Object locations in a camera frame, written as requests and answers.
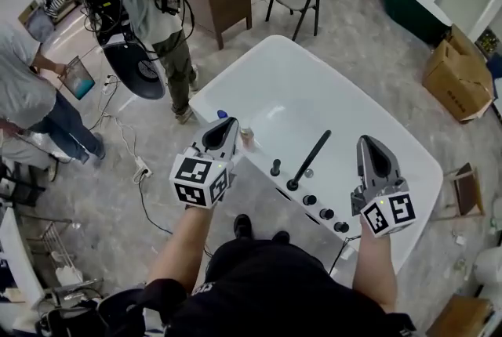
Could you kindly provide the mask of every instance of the white sneaker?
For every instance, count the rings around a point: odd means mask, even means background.
[[[191,67],[194,69],[195,79],[193,82],[190,82],[188,86],[190,88],[190,92],[198,92],[198,68],[195,64],[192,64]]]
[[[50,158],[50,165],[47,168],[47,175],[50,183],[56,179],[58,164],[59,162],[55,158]]]
[[[176,120],[178,121],[178,123],[184,124],[188,121],[193,113],[194,112],[191,110],[190,106],[188,106],[184,113],[176,114]]]

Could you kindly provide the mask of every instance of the freestanding bathtub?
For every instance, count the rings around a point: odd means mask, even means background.
[[[438,45],[452,21],[431,0],[384,0],[385,11],[424,42]]]
[[[190,105],[199,121],[216,120],[224,110],[255,134],[255,148],[246,150],[238,138],[238,149],[288,198],[301,204],[313,194],[322,206],[305,206],[320,226],[333,231],[333,222],[350,226],[340,238],[360,234],[359,218],[351,214],[351,192],[360,184],[356,165],[356,143],[370,135],[396,155],[407,178],[417,215],[408,228],[392,234],[392,261],[396,272],[416,244],[434,207],[442,185],[442,170],[436,160],[388,112],[356,85],[288,38],[270,36],[249,50],[195,95]],[[312,178],[303,177],[300,188],[286,188],[320,136],[328,139],[311,164]],[[274,159],[280,159],[281,174],[272,177]],[[331,208],[335,219],[316,217],[319,207]],[[358,249],[358,241],[351,246]]]

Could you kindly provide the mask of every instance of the jeans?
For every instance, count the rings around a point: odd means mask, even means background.
[[[160,63],[166,69],[174,114],[182,114],[188,109],[188,84],[196,76],[191,66],[190,50],[184,39],[185,33],[179,31],[171,34],[164,42],[153,45]]]
[[[51,112],[30,130],[49,134],[67,156],[80,161],[89,158],[85,149],[98,157],[104,153],[101,142],[82,124],[80,113],[59,92]]]

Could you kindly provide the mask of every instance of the black knob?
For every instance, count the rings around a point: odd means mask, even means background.
[[[290,180],[286,183],[286,187],[287,187],[289,190],[297,190],[297,189],[298,189],[298,183],[297,183],[294,179],[290,179]]]
[[[317,202],[317,198],[314,195],[305,195],[304,205],[311,206],[311,205],[315,205],[316,202]]]
[[[270,175],[273,177],[278,176],[281,173],[281,170],[279,168],[281,167],[281,161],[276,158],[273,163],[273,167],[270,169]]]
[[[324,219],[324,220],[331,220],[334,215],[335,215],[335,212],[333,210],[331,210],[330,208],[324,208],[319,213],[319,217],[321,217],[321,219]]]
[[[334,229],[337,233],[346,233],[349,226],[347,223],[339,221],[338,223],[335,223]]]

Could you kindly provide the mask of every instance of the bathtub control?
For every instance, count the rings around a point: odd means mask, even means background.
[[[317,198],[314,195],[305,195],[304,197],[304,205],[312,206],[317,202]]]
[[[270,169],[270,175],[273,177],[278,176],[281,173],[281,170],[279,169],[281,167],[281,161],[276,158],[273,163],[273,167]]]
[[[315,144],[314,149],[311,150],[311,153],[308,154],[307,158],[305,161],[302,163],[300,166],[300,169],[294,176],[294,178],[290,179],[286,183],[286,188],[288,190],[297,190],[298,189],[298,181],[300,181],[300,178],[304,175],[304,173],[307,171],[307,169],[310,167],[312,164],[313,160],[315,159],[315,156],[318,155],[319,151],[322,149],[328,138],[331,136],[331,131],[328,129],[325,131],[321,138],[318,140],[318,142]]]
[[[335,212],[331,210],[330,208],[324,208],[321,210],[319,213],[319,217],[324,220],[331,220],[335,216]]]
[[[338,223],[335,223],[334,229],[337,233],[346,233],[349,226],[347,223],[339,221]]]

